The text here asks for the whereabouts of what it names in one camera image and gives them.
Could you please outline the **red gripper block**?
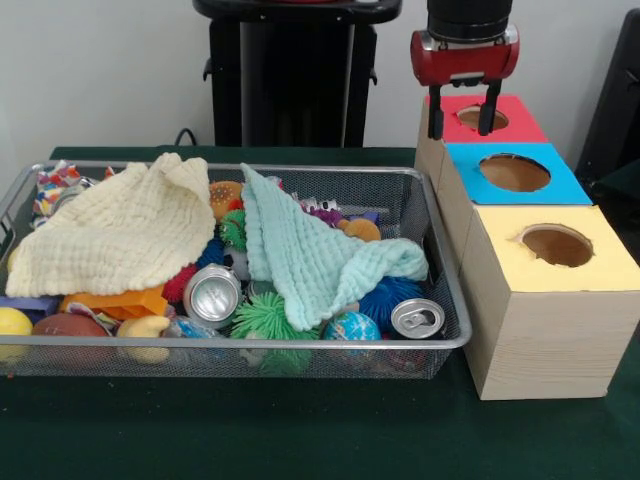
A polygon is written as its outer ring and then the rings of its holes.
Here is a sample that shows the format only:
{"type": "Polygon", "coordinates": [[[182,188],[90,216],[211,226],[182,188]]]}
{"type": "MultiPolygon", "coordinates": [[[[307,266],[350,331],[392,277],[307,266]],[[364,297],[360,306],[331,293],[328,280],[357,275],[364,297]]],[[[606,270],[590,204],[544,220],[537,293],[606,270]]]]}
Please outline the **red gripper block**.
{"type": "Polygon", "coordinates": [[[516,27],[507,27],[497,39],[475,44],[437,40],[427,30],[414,31],[410,43],[414,76],[422,86],[430,86],[428,137],[442,138],[441,88],[448,84],[488,84],[485,102],[480,107],[478,133],[481,136],[492,133],[502,80],[515,70],[519,49],[516,27]]]}

